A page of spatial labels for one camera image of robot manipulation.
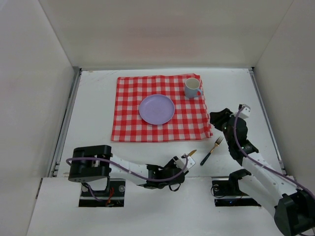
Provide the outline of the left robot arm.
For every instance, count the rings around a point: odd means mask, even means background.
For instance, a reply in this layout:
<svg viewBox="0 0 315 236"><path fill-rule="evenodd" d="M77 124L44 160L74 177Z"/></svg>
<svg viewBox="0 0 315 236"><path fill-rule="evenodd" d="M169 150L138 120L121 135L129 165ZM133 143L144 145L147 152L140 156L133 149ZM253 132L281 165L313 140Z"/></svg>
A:
<svg viewBox="0 0 315 236"><path fill-rule="evenodd" d="M163 167L137 164L114 155L108 145L77 147L66 163L70 166L68 180L71 182L87 185L104 178L120 178L147 189L181 185L195 165L190 154L175 156Z"/></svg>

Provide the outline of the lilac plastic plate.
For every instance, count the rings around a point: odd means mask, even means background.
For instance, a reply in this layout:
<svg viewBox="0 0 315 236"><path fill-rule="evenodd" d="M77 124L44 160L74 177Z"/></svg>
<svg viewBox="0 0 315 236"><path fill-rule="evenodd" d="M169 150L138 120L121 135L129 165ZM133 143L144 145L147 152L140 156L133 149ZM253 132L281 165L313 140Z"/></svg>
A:
<svg viewBox="0 0 315 236"><path fill-rule="evenodd" d="M139 114L148 124L162 125L173 118L175 105L169 97L162 94L153 94L141 101Z"/></svg>

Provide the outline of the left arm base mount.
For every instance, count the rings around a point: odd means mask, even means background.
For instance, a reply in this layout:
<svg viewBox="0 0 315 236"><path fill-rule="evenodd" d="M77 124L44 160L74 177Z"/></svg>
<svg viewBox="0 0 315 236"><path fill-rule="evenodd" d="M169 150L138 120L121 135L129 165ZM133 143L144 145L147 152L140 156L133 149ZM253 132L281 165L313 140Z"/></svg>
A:
<svg viewBox="0 0 315 236"><path fill-rule="evenodd" d="M111 178L100 190L93 190L91 184L81 185L79 207L124 207L126 181Z"/></svg>

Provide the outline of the red white checkered cloth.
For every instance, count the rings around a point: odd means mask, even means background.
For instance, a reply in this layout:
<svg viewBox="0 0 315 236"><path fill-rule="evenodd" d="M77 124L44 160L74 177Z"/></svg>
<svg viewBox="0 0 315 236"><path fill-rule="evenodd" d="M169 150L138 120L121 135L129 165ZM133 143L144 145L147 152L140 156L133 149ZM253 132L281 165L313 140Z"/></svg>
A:
<svg viewBox="0 0 315 236"><path fill-rule="evenodd" d="M119 77L111 140L169 142L210 138L213 133L205 97L185 97L185 81L189 78L202 81L196 74ZM154 94L168 97L175 106L172 119L165 124L152 125L140 116L141 102Z"/></svg>

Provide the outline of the gold knife dark handle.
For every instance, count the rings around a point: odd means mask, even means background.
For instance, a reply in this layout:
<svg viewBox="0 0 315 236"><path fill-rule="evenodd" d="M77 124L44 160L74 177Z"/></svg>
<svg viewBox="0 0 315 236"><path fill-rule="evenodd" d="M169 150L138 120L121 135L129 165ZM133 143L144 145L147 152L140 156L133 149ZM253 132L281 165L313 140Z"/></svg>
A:
<svg viewBox="0 0 315 236"><path fill-rule="evenodd" d="M196 149L195 149L195 150L192 150L191 152L189 152L189 153L187 154L187 156L192 156L196 151L197 151Z"/></svg>

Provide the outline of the white mug blue handle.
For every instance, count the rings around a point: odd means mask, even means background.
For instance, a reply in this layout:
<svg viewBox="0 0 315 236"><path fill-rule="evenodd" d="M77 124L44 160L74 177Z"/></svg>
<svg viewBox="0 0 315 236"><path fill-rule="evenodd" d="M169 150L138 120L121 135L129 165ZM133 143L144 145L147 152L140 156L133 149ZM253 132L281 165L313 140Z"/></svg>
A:
<svg viewBox="0 0 315 236"><path fill-rule="evenodd" d="M196 78L186 79L184 93L185 97L189 99L201 97L203 95L203 91L201 90L200 81Z"/></svg>

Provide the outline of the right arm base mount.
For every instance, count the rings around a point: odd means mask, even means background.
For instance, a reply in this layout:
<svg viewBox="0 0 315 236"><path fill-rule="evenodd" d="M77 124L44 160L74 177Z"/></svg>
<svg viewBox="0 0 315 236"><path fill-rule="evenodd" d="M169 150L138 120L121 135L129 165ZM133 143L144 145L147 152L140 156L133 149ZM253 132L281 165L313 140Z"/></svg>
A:
<svg viewBox="0 0 315 236"><path fill-rule="evenodd" d="M261 207L261 205L239 189L238 181L250 176L245 169L237 170L229 177L212 178L211 194L216 207Z"/></svg>

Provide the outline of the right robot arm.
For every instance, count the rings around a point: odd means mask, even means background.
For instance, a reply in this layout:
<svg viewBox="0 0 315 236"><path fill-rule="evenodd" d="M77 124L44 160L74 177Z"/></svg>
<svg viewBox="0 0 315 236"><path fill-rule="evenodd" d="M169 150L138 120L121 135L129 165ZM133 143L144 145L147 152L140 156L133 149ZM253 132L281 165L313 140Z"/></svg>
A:
<svg viewBox="0 0 315 236"><path fill-rule="evenodd" d="M231 157L242 167L229 175L234 192L253 198L273 217L284 236L303 235L315 226L315 196L294 179L277 172L247 139L246 104L210 113L210 123L224 134Z"/></svg>

